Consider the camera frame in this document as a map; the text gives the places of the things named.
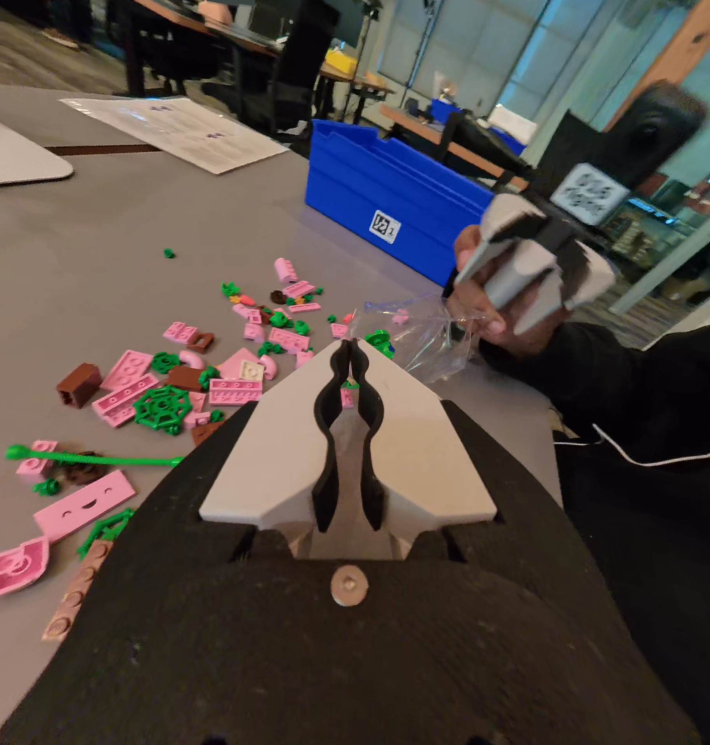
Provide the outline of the person's right forearm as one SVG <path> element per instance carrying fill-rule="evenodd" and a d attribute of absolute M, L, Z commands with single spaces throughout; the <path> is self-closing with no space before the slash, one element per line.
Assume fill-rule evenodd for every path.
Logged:
<path fill-rule="evenodd" d="M 546 396 L 583 442 L 642 467 L 710 461 L 710 324 L 624 347 L 611 331 L 565 322 L 540 354 L 481 342 L 496 371 Z"/>

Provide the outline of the wooden post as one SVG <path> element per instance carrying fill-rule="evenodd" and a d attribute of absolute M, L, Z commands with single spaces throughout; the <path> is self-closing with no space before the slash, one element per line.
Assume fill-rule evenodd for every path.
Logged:
<path fill-rule="evenodd" d="M 605 125 L 608 132 L 632 102 L 650 85 L 668 81 L 681 85 L 710 51 L 710 1 L 696 2 L 677 31 L 652 64 L 631 87 L 617 111 Z"/>

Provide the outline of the pile of small toy bricks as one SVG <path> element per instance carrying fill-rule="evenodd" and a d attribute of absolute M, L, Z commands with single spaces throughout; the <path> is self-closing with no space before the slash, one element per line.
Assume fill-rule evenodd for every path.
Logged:
<path fill-rule="evenodd" d="M 16 461 L 19 477 L 36 492 L 52 494 L 59 489 L 59 481 L 52 478 L 54 471 L 62 472 L 76 489 L 33 516 L 39 530 L 36 536 L 0 552 L 0 647 L 14 648 L 16 643 L 27 641 L 33 631 L 33 621 L 13 622 L 12 611 L 25 611 L 25 608 L 18 601 L 1 601 L 1 598 L 10 598 L 39 582 L 49 570 L 53 548 L 62 541 L 125 508 L 135 508 L 136 513 L 114 541 L 93 581 L 100 575 L 105 577 L 98 585 L 97 595 L 106 597 L 99 600 L 99 610 L 107 610 L 108 601 L 126 600 L 129 594 L 136 594 L 138 600 L 147 598 L 160 582 L 189 571 L 191 551 L 199 556 L 201 549 L 210 550 L 211 539 L 220 548 L 237 547 L 244 554 L 245 548 L 230 541 L 231 528 L 239 529 L 241 538 L 280 540 L 281 547 L 276 552 L 281 556 L 298 560 L 311 557 L 312 536 L 320 533 L 316 528 L 290 542 L 278 530 L 207 522 L 199 515 L 199 508 L 257 401 L 316 355 L 309 347 L 307 326 L 301 319 L 294 326 L 289 315 L 304 306 L 289 304 L 288 309 L 277 309 L 268 340 L 262 326 L 269 318 L 266 310 L 256 310 L 252 301 L 237 305 L 235 312 L 245 319 L 246 338 L 260 349 L 258 352 L 238 349 L 219 369 L 208 366 L 198 355 L 212 344 L 213 334 L 175 322 L 164 336 L 188 345 L 179 355 L 149 355 L 128 349 L 103 377 L 101 388 L 87 404 L 100 421 L 112 428 L 135 422 L 134 403 L 152 388 L 170 385 L 189 392 L 192 412 L 184 419 L 182 432 L 192 432 L 196 449 L 223 427 L 221 414 L 203 409 L 206 402 L 213 407 L 238 410 L 238 414 L 229 418 L 223 442 L 213 442 L 212 452 L 203 450 L 202 458 L 193 457 L 187 467 Z M 265 366 L 263 383 L 238 379 L 243 359 Z"/>

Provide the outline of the person's right hand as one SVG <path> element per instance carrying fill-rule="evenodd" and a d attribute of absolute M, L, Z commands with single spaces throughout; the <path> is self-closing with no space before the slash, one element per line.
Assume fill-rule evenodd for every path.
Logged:
<path fill-rule="evenodd" d="M 513 357 L 523 359 L 546 349 L 556 329 L 567 321 L 572 312 L 564 307 L 558 308 L 524 333 L 516 334 L 520 317 L 536 301 L 540 281 L 529 284 L 502 308 L 495 307 L 488 299 L 485 285 L 509 259 L 510 253 L 506 250 L 492 258 L 471 279 L 455 282 L 446 306 L 453 319 L 464 318 L 468 321 L 468 329 L 476 340 L 493 344 Z"/>

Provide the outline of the printed instruction sheet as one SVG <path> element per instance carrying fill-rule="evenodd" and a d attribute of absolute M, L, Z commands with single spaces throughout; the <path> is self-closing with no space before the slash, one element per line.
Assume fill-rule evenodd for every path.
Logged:
<path fill-rule="evenodd" d="M 190 98 L 61 98 L 61 103 L 221 175 L 284 154 L 277 141 Z"/>

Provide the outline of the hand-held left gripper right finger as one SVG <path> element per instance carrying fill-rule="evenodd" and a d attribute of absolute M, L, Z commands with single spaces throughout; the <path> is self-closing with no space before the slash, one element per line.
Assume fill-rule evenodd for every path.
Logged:
<path fill-rule="evenodd" d="M 393 557 L 404 560 L 421 534 L 492 521 L 497 507 L 445 401 L 364 340 L 351 341 L 350 367 L 368 426 L 362 507 Z"/>

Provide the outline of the brown studded plate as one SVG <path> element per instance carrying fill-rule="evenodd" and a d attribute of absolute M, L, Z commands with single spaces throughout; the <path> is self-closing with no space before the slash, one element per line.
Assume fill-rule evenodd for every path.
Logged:
<path fill-rule="evenodd" d="M 98 539 L 91 544 L 79 568 L 66 588 L 52 618 L 43 631 L 42 641 L 61 641 L 71 630 L 95 576 L 111 552 L 114 541 Z"/>

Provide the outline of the wooden office desk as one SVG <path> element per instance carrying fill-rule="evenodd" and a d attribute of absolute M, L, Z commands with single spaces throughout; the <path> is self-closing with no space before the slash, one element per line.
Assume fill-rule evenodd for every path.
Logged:
<path fill-rule="evenodd" d="M 131 95 L 145 98 L 144 62 L 139 50 L 139 31 L 137 19 L 142 23 L 154 17 L 161 18 L 169 26 L 182 28 L 203 38 L 213 37 L 219 42 L 229 45 L 232 52 L 244 51 L 270 58 L 274 61 L 283 54 L 283 48 L 265 36 L 248 31 L 235 24 L 226 24 L 216 18 L 217 10 L 210 10 L 205 16 L 198 5 L 183 6 L 174 2 L 133 1 L 125 5 L 125 68 L 127 71 L 128 91 Z M 352 123 L 360 122 L 361 114 L 367 100 L 385 101 L 388 95 L 395 93 L 383 77 L 365 72 L 357 74 L 355 71 L 347 73 L 329 61 L 323 61 L 315 79 L 314 107 L 316 118 L 328 118 L 332 112 L 334 85 L 346 84 L 349 94 L 358 98 L 359 102 L 353 115 Z"/>

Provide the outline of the person's black clothed body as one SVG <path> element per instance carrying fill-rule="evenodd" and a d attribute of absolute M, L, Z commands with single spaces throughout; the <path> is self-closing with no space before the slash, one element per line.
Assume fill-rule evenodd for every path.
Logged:
<path fill-rule="evenodd" d="M 630 634 L 710 743 L 710 459 L 644 467 L 557 444 L 565 511 Z"/>

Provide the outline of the white board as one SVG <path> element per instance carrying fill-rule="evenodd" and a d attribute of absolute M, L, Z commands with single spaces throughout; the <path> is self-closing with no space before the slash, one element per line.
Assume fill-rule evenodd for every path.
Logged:
<path fill-rule="evenodd" d="M 0 186 L 65 180 L 73 173 L 62 157 L 0 123 Z"/>

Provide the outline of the clear bag of bricks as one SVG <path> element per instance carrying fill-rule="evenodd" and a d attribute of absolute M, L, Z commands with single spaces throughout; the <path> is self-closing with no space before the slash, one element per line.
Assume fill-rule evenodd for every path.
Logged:
<path fill-rule="evenodd" d="M 365 302 L 355 310 L 347 336 L 375 347 L 424 384 L 446 381 L 470 362 L 476 331 L 487 314 L 439 295 Z"/>

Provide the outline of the green ribbed rod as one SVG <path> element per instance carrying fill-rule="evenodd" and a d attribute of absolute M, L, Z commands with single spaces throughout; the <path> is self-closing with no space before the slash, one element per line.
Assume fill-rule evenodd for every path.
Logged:
<path fill-rule="evenodd" d="M 183 460 L 183 456 L 173 458 L 133 458 L 133 457 L 102 457 L 98 455 L 85 455 L 70 452 L 58 451 L 37 451 L 33 448 L 27 448 L 21 444 L 10 445 L 5 451 L 5 459 L 9 461 L 55 461 L 56 463 L 65 464 L 87 464 L 87 465 L 108 465 L 108 466 L 146 466 L 146 467 L 169 467 L 178 466 Z"/>

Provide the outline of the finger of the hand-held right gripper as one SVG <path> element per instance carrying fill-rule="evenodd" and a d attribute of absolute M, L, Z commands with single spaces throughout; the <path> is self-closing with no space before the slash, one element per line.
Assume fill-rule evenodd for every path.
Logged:
<path fill-rule="evenodd" d="M 498 194 L 479 225 L 461 231 L 454 243 L 454 284 L 466 282 L 522 239 L 536 237 L 547 214 L 519 194 Z"/>
<path fill-rule="evenodd" d="M 575 238 L 556 253 L 526 239 L 488 281 L 486 293 L 502 309 L 535 283 L 535 299 L 518 317 L 515 334 L 526 333 L 561 308 L 572 311 L 592 302 L 616 283 L 616 273 L 604 257 Z"/>

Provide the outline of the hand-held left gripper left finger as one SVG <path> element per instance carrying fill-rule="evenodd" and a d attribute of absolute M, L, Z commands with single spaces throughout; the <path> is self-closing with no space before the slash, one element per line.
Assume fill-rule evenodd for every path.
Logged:
<path fill-rule="evenodd" d="M 206 522 L 326 533 L 339 501 L 331 426 L 342 412 L 350 341 L 331 343 L 257 401 L 199 508 Z"/>

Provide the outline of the green web piece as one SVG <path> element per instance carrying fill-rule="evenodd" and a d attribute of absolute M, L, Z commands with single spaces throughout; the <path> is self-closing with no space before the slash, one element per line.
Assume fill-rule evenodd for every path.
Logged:
<path fill-rule="evenodd" d="M 77 549 L 80 560 L 86 558 L 94 542 L 99 540 L 114 542 L 135 513 L 135 508 L 125 508 L 119 513 L 96 521 L 88 537 Z"/>
<path fill-rule="evenodd" d="M 189 392 L 175 386 L 152 388 L 134 403 L 137 424 L 171 436 L 182 432 L 183 421 L 192 412 Z"/>

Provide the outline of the brown square brick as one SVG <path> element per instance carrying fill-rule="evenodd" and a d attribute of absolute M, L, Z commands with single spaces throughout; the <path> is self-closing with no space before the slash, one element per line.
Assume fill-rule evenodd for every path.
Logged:
<path fill-rule="evenodd" d="M 82 363 L 62 379 L 55 390 L 63 405 L 80 409 L 99 391 L 102 380 L 97 365 Z"/>

